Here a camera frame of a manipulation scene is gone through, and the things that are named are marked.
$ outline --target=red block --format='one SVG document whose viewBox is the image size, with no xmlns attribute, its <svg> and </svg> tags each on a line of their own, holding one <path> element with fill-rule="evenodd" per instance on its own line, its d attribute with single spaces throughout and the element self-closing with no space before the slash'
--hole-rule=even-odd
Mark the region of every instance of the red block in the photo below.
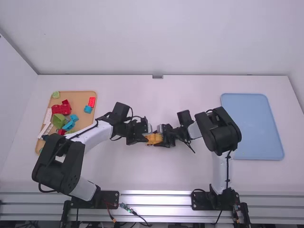
<svg viewBox="0 0 304 228">
<path fill-rule="evenodd" d="M 69 104 L 62 105 L 53 105 L 52 106 L 52 114 L 62 114 L 62 115 L 70 115 L 71 114 L 71 106 Z"/>
<path fill-rule="evenodd" d="M 60 129 L 60 130 L 58 131 L 58 134 L 60 134 L 60 135 L 65 135 L 66 132 L 67 132 L 66 130 Z"/>
<path fill-rule="evenodd" d="M 66 99 L 66 100 L 64 100 L 64 101 L 62 101 L 62 104 L 63 105 L 69 105 L 70 106 L 70 108 L 71 108 L 71 105 L 70 105 L 70 103 L 68 102 L 68 100 Z"/>
<path fill-rule="evenodd" d="M 60 106 L 60 113 L 62 115 L 70 115 L 71 114 L 71 106 L 69 104 L 62 104 Z"/>
<path fill-rule="evenodd" d="M 94 108 L 94 105 L 95 105 L 95 97 L 90 97 L 90 99 L 89 99 L 89 106 L 90 107 L 92 107 L 92 108 Z"/>
<path fill-rule="evenodd" d="M 52 114 L 56 114 L 56 113 L 61 113 L 60 105 L 57 104 L 52 106 Z"/>
</svg>

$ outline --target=blue tray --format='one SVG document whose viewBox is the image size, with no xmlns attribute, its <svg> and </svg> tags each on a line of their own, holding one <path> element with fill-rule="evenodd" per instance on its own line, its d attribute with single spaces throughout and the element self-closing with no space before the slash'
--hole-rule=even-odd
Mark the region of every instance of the blue tray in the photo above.
<svg viewBox="0 0 304 228">
<path fill-rule="evenodd" d="M 284 151 L 268 99 L 263 94 L 222 94 L 222 106 L 242 132 L 234 159 L 282 160 Z"/>
</svg>

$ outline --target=white tabletop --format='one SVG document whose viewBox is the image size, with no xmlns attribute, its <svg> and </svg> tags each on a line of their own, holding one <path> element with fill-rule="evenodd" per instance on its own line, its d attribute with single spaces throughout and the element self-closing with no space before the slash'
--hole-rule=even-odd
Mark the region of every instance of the white tabletop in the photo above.
<svg viewBox="0 0 304 228">
<path fill-rule="evenodd" d="M 158 124 L 179 125 L 176 113 L 196 113 L 220 106 L 223 93 L 262 93 L 269 100 L 285 157 L 282 161 L 234 160 L 231 179 L 237 191 L 304 192 L 304 115 L 286 76 L 39 76 L 14 142 L 0 174 L 0 189 L 36 188 L 31 173 L 37 161 L 37 135 L 53 91 L 94 90 L 95 117 L 111 111 L 115 102 L 133 108 Z M 114 190 L 208 189 L 211 152 L 202 139 L 192 141 L 192 153 L 177 142 L 174 148 L 132 146 L 125 139 L 106 141 L 85 155 L 82 176 Z"/>
</svg>

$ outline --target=metal frame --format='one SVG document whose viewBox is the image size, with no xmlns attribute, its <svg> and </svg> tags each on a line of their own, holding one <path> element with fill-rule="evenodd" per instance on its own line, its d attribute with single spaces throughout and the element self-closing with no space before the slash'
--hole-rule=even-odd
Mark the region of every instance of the metal frame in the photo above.
<svg viewBox="0 0 304 228">
<path fill-rule="evenodd" d="M 193 211 L 190 191 L 120 191 L 120 202 L 131 206 L 148 222 L 215 222 L 218 211 Z M 0 220 L 61 219 L 63 203 L 70 197 L 59 193 L 0 192 Z M 252 223 L 304 224 L 304 194 L 245 195 Z M 124 209 L 111 211 L 117 221 L 135 222 L 140 218 Z M 69 220 L 76 219 L 72 209 Z M 110 221 L 105 209 L 79 209 L 81 221 Z M 231 212 L 223 211 L 219 223 L 232 223 Z"/>
</svg>

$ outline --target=connector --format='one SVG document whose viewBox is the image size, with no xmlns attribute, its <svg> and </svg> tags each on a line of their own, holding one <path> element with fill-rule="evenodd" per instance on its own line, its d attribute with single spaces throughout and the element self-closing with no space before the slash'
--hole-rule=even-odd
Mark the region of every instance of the connector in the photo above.
<svg viewBox="0 0 304 228">
<path fill-rule="evenodd" d="M 134 212 L 134 210 L 132 209 L 132 208 L 130 208 L 128 205 L 126 205 L 126 204 L 124 204 L 124 203 L 121 203 L 120 204 L 120 207 L 121 208 L 123 208 L 123 209 L 125 209 L 126 211 L 128 211 L 129 213 L 131 213 L 131 214 L 134 214 L 134 215 L 136 215 L 136 212 Z"/>
</svg>

